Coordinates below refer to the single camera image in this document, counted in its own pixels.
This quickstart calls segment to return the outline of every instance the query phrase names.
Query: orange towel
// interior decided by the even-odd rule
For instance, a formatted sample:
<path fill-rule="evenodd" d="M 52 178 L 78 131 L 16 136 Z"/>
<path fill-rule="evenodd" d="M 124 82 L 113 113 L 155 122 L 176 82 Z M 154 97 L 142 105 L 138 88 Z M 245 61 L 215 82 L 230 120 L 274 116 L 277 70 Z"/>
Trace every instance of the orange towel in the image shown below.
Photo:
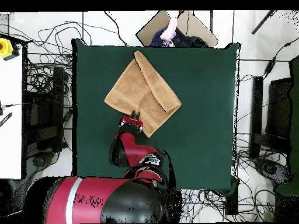
<path fill-rule="evenodd" d="M 149 138 L 182 104 L 144 55 L 136 51 L 134 56 L 105 103 L 128 115 L 139 111 L 144 134 Z"/>

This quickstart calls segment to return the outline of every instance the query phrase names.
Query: cardboard box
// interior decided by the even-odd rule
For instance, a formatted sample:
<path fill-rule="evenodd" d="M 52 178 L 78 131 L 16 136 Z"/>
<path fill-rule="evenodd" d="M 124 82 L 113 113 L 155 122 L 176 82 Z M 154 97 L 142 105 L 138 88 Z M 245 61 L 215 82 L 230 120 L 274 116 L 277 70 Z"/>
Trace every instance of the cardboard box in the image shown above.
<path fill-rule="evenodd" d="M 143 46 L 150 46 L 155 33 L 169 24 L 170 17 L 165 10 L 159 11 L 138 33 L 137 38 L 143 44 Z M 187 32 L 188 10 L 184 11 L 178 17 L 177 28 L 183 33 Z M 209 31 L 208 28 L 189 11 L 188 33 L 187 36 L 197 36 L 203 39 L 209 47 L 217 45 L 218 40 Z"/>

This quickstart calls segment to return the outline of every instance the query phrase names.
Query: white floor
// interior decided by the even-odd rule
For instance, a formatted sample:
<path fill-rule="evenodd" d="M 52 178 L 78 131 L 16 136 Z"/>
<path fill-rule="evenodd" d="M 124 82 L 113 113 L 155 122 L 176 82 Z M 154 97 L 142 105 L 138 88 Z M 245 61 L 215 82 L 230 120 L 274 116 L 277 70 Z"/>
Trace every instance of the white floor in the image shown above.
<path fill-rule="evenodd" d="M 263 19 L 268 10 L 214 10 L 213 20 L 213 33 L 218 38 L 217 48 L 224 48 L 230 42 L 241 43 L 240 59 L 242 60 L 270 60 L 274 57 L 275 53 L 287 42 L 296 39 L 299 36 L 298 28 L 298 12 L 292 12 L 290 10 L 278 10 L 270 19 L 268 19 L 264 25 L 257 31 L 255 35 L 252 35 L 252 30 L 256 25 Z M 171 17 L 176 17 L 178 11 L 169 11 Z M 206 25 L 210 27 L 210 11 L 209 10 L 195 10 L 195 15 Z M 156 11 L 145 11 L 145 12 L 111 12 L 111 15 L 116 20 L 120 29 L 120 36 L 130 46 L 141 46 L 138 38 L 135 34 L 140 28 L 143 27 L 154 15 Z M 63 28 L 72 26 L 59 34 L 59 38 L 63 43 L 63 46 L 68 49 L 71 48 L 72 38 L 81 38 L 83 36 L 85 42 L 90 45 L 102 45 L 102 46 L 122 46 L 123 43 L 119 40 L 118 35 L 109 31 L 105 31 L 99 26 L 114 32 L 117 32 L 115 24 L 103 13 L 103 12 L 84 12 L 84 29 L 91 35 L 91 39 L 87 32 L 82 34 L 82 28 L 76 23 L 69 23 L 63 26 L 57 27 L 57 31 Z M 14 13 L 10 16 L 9 32 L 10 35 L 22 39 L 16 34 L 23 35 L 20 31 L 24 32 L 31 39 L 45 40 L 51 33 L 51 29 L 65 21 L 73 21 L 82 23 L 82 12 L 39 12 L 39 13 Z M 4 16 L 0 16 L 0 32 L 7 33 L 8 27 L 7 20 Z M 40 32 L 40 38 L 38 31 L 41 29 L 50 29 Z M 55 44 L 55 37 L 51 35 L 47 40 L 48 43 Z M 53 53 L 58 53 L 58 48 L 48 44 L 47 49 Z M 41 47 L 37 47 L 33 43 L 29 44 L 29 53 L 45 53 L 45 50 Z M 299 41 L 293 43 L 291 46 L 285 47 L 277 56 L 277 62 L 272 73 L 264 81 L 264 98 L 263 104 L 268 101 L 268 87 L 271 81 L 281 79 L 290 76 L 288 62 L 292 58 L 299 54 Z M 32 62 L 39 62 L 39 55 L 29 55 Z M 240 61 L 240 78 L 247 74 L 251 75 L 263 75 L 267 61 Z M 240 83 L 239 86 L 239 105 L 238 105 L 238 118 L 248 114 L 251 109 L 251 87 L 252 80 L 246 80 Z M 267 107 L 263 109 L 263 131 L 265 131 L 266 125 L 266 113 Z M 238 123 L 239 133 L 249 133 L 249 120 L 250 116 L 243 118 Z M 67 125 L 67 128 L 71 128 L 71 121 Z M 71 148 L 71 130 L 65 130 L 65 138 Z M 238 135 L 239 139 L 248 141 L 249 135 Z M 238 146 L 247 146 L 247 143 L 238 140 Z M 38 174 L 36 178 L 41 176 L 69 176 L 71 174 L 72 167 L 72 152 L 69 149 L 64 149 L 60 153 L 59 160 L 56 164 L 45 169 L 43 172 Z M 281 164 L 285 164 L 282 159 L 279 161 Z M 257 172 L 251 167 L 244 169 L 238 169 L 238 176 L 247 185 L 250 186 L 253 193 L 255 194 L 258 190 L 268 189 L 272 190 L 273 187 L 268 179 L 258 175 Z M 249 188 L 242 184 L 239 186 L 239 197 L 244 199 L 250 197 Z M 274 197 L 263 191 L 259 193 L 257 199 L 261 204 L 274 204 Z M 248 199 L 247 202 L 240 201 L 239 210 L 250 210 L 252 209 L 252 199 Z M 222 216 L 220 213 L 204 205 L 196 205 L 194 208 L 190 204 L 185 206 L 185 211 L 189 213 L 183 214 L 182 222 L 189 222 L 192 218 L 194 222 L 222 222 Z M 271 221 L 273 215 L 266 210 L 264 219 Z M 255 215 L 243 214 L 246 220 L 252 221 L 255 219 Z M 231 221 L 235 221 L 231 216 L 227 217 Z M 241 216 L 237 216 L 236 219 L 240 221 L 243 219 Z"/>

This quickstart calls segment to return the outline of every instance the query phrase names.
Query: green tablecloth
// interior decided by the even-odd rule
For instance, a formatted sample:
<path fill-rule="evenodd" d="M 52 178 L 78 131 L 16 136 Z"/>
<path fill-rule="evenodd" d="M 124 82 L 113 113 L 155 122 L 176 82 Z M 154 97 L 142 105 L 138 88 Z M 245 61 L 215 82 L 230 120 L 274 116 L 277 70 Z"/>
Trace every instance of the green tablecloth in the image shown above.
<path fill-rule="evenodd" d="M 178 188 L 230 189 L 238 44 L 227 49 L 92 47 L 77 45 L 77 175 L 121 177 L 108 160 L 122 113 L 104 99 L 133 53 L 141 51 L 182 106 L 151 138 L 138 143 L 166 150 Z"/>

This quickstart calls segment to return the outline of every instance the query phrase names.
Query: white table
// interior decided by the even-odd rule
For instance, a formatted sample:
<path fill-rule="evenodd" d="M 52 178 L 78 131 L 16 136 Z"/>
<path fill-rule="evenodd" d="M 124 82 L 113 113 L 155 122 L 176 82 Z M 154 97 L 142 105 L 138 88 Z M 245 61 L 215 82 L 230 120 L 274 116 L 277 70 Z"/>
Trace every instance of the white table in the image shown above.
<path fill-rule="evenodd" d="M 19 52 L 8 61 L 0 58 L 1 104 L 22 102 L 22 49 Z M 4 109 L 0 121 L 9 113 L 12 117 L 0 127 L 0 179 L 21 179 L 22 105 Z"/>

